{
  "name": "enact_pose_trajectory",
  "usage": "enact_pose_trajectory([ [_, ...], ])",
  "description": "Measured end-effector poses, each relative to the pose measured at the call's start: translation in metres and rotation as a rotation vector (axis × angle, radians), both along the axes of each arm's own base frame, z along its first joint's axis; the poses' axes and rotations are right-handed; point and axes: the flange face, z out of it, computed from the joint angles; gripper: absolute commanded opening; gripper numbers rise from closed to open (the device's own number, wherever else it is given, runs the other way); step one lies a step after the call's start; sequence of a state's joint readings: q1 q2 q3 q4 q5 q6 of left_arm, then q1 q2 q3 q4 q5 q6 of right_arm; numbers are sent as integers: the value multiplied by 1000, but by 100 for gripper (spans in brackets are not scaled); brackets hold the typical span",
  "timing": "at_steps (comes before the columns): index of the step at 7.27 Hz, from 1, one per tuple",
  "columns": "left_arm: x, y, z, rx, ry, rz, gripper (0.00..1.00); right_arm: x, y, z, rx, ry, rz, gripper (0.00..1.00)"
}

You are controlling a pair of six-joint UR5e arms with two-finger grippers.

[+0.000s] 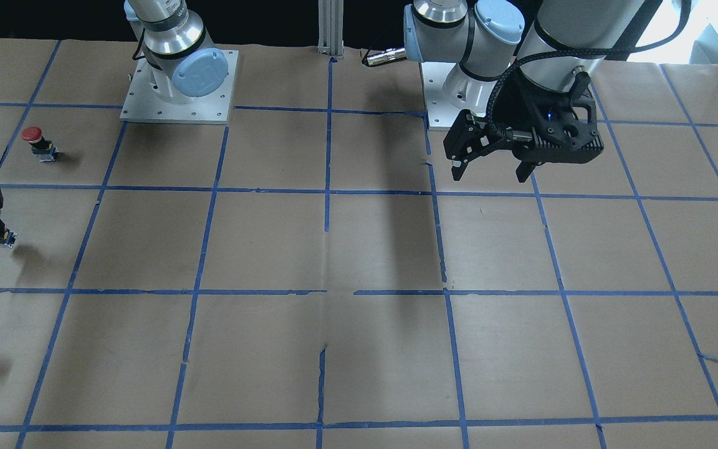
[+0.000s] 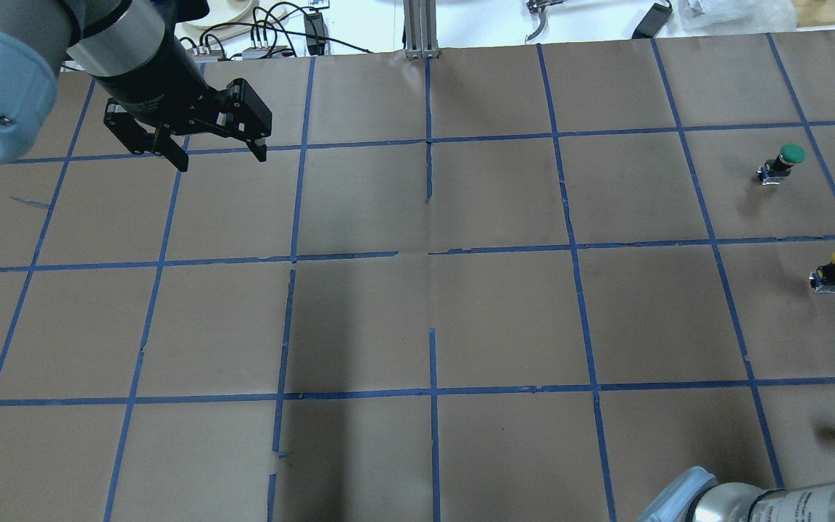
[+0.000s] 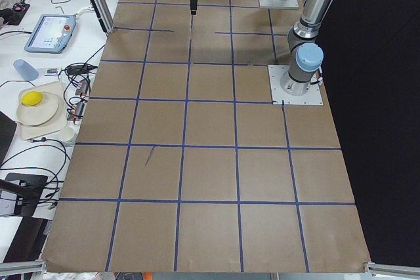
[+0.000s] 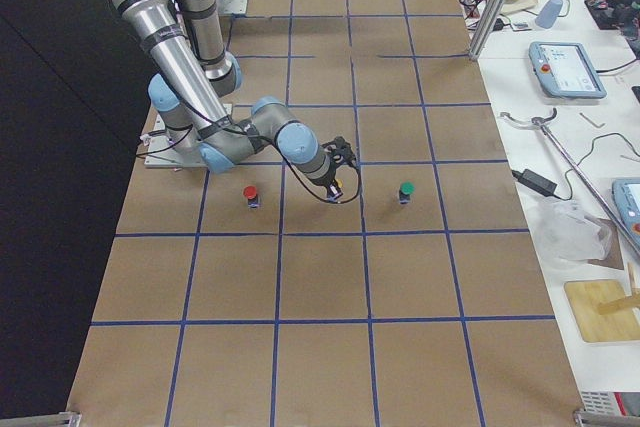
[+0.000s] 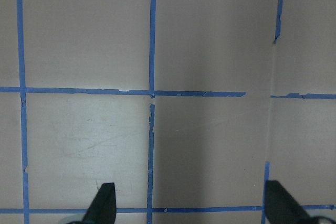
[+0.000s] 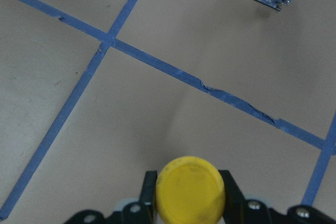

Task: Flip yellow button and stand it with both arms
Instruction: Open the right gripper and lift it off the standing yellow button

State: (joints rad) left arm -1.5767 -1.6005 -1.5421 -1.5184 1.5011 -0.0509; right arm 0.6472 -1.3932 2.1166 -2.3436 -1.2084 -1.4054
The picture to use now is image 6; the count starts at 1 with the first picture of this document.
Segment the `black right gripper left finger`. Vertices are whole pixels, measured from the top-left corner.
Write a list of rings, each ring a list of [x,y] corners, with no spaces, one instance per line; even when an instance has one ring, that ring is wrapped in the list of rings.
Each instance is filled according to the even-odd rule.
[[[142,189],[139,196],[139,201],[147,207],[150,213],[151,223],[156,223],[157,219],[156,181],[157,181],[156,170],[150,170],[145,172]]]

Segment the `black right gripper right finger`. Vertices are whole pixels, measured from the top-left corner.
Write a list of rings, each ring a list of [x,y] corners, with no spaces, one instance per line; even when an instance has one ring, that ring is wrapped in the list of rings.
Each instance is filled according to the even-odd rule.
[[[225,223],[243,223],[241,211],[245,202],[245,197],[228,170],[219,170],[225,187],[225,207],[223,219]]]

